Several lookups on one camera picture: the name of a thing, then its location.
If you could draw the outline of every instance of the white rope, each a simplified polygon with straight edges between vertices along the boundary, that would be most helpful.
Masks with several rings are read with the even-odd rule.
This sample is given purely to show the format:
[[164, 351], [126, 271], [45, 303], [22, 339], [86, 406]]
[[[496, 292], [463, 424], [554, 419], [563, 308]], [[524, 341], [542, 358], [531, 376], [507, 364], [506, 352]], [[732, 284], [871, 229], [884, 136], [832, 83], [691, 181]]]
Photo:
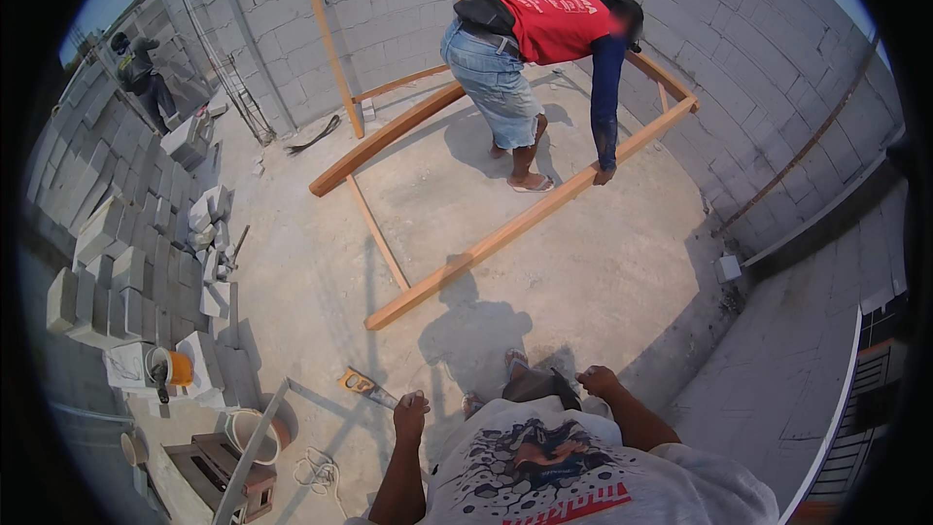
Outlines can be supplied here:
[[[311, 459], [312, 453], [317, 455], [316, 461]], [[304, 463], [308, 464], [308, 480], [302, 480], [298, 476], [298, 471], [301, 470]], [[341, 508], [344, 520], [348, 519], [347, 512], [344, 510], [344, 502], [341, 501], [340, 496], [341, 469], [337, 466], [337, 462], [333, 461], [327, 454], [313, 446], [309, 446], [305, 449], [304, 456], [295, 462], [295, 471], [292, 473], [292, 477], [297, 484], [303, 487], [311, 487], [311, 492], [324, 496], [328, 494], [328, 487], [333, 485], [337, 507]]]

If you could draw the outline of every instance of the orange bucket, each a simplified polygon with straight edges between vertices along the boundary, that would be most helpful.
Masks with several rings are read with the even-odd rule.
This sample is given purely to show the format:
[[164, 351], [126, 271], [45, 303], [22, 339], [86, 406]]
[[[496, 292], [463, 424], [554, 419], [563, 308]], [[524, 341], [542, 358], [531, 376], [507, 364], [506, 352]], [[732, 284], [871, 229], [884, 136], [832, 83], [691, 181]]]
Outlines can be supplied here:
[[146, 375], [150, 370], [165, 361], [169, 364], [169, 376], [166, 384], [176, 385], [178, 387], [187, 387], [194, 382], [194, 366], [191, 359], [184, 353], [157, 347], [149, 352], [149, 363], [146, 365]]

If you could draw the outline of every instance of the floor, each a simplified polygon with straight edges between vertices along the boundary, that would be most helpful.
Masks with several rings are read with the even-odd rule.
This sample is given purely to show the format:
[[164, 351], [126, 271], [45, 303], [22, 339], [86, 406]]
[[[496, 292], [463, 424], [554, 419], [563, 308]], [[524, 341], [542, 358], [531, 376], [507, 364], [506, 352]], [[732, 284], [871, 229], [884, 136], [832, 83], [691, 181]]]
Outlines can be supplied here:
[[[576, 66], [564, 68], [526, 70], [550, 120], [537, 170], [559, 182], [594, 158], [587, 79]], [[444, 73], [379, 96], [377, 123], [367, 132], [449, 80]], [[629, 125], [626, 118], [621, 123]], [[657, 144], [621, 165], [608, 186], [585, 191], [398, 321], [367, 331], [363, 320], [399, 288], [348, 187], [323, 198], [307, 188], [358, 141], [344, 116], [334, 134], [297, 157], [284, 151], [328, 121], [263, 150], [229, 111], [216, 126], [216, 169], [209, 156], [196, 171], [205, 185], [220, 181], [234, 192], [231, 236], [250, 225], [232, 279], [240, 286], [241, 348], [263, 401], [284, 377], [292, 380], [278, 415], [293, 443], [276, 464], [274, 511], [260, 525], [341, 522], [332, 492], [309, 494], [292, 478], [309, 446], [340, 466], [349, 515], [359, 515], [379, 488], [394, 441], [391, 412], [337, 384], [347, 366], [396, 396], [425, 390], [432, 411], [422, 466], [429, 472], [463, 420], [463, 393], [492, 398], [501, 390], [509, 348], [566, 377], [594, 364], [613, 368], [663, 413], [728, 329], [733, 312], [712, 267], [721, 241], [709, 236], [696, 186]], [[505, 181], [511, 160], [489, 158], [490, 140], [464, 98], [356, 171], [410, 283], [540, 199], [512, 192]], [[260, 178], [251, 174], [257, 156], [265, 167]], [[149, 416], [145, 402], [130, 407], [150, 450], [186, 444], [223, 422], [192, 402], [173, 403], [170, 420]], [[174, 520], [188, 522], [160, 492]]]

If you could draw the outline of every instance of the denim shorts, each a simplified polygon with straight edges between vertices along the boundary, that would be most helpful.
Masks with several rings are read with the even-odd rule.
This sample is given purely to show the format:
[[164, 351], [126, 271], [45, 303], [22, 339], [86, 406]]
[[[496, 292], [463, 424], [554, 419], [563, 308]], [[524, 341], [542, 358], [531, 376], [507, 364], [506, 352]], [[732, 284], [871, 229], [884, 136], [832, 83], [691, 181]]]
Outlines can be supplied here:
[[521, 75], [524, 64], [507, 52], [460, 29], [454, 19], [440, 41], [440, 56], [483, 113], [499, 148], [535, 143], [541, 102]]

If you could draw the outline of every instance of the worker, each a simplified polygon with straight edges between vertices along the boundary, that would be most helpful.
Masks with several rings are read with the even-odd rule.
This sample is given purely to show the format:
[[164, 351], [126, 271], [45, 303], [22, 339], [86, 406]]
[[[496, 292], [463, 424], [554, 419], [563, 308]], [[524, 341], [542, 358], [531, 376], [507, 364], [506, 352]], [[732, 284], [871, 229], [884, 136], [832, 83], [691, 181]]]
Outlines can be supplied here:
[[126, 33], [118, 32], [110, 40], [110, 48], [122, 57], [117, 65], [117, 79], [121, 88], [133, 92], [146, 108], [149, 118], [156, 124], [158, 131], [163, 135], [169, 133], [168, 126], [158, 113], [161, 106], [170, 120], [177, 118], [172, 92], [165, 84], [165, 78], [155, 70], [149, 51], [158, 47], [158, 39], [146, 39], [138, 36], [133, 41], [127, 39]]
[[616, 172], [616, 106], [626, 50], [645, 15], [635, 0], [461, 0], [440, 56], [493, 131], [490, 156], [512, 151], [508, 184], [521, 193], [554, 188], [552, 175], [530, 172], [548, 125], [521, 75], [525, 63], [549, 65], [592, 55], [589, 120], [599, 169], [593, 184]]
[[422, 391], [396, 406], [396, 446], [367, 517], [346, 525], [501, 523], [776, 523], [774, 493], [735, 461], [689, 448], [606, 367], [577, 381], [613, 420], [579, 411], [556, 371], [506, 354], [502, 399], [464, 400], [427, 499], [418, 449], [430, 406]]

